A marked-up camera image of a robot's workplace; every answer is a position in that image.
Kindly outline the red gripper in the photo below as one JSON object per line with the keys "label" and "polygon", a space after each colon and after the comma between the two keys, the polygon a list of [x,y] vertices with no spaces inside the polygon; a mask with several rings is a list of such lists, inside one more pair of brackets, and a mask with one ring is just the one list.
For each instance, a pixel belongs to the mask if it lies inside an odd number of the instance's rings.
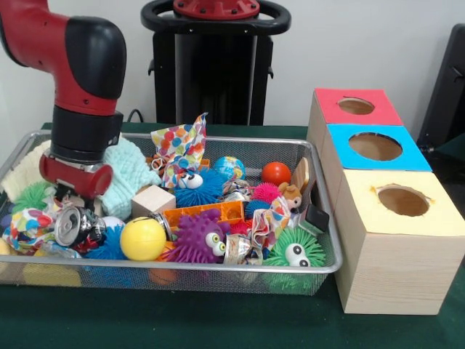
{"label": "red gripper", "polygon": [[95,213],[95,198],[102,196],[110,186],[113,170],[108,164],[74,164],[43,154],[39,161],[41,176],[57,185],[54,197],[62,201],[66,196],[83,197],[84,207]]}

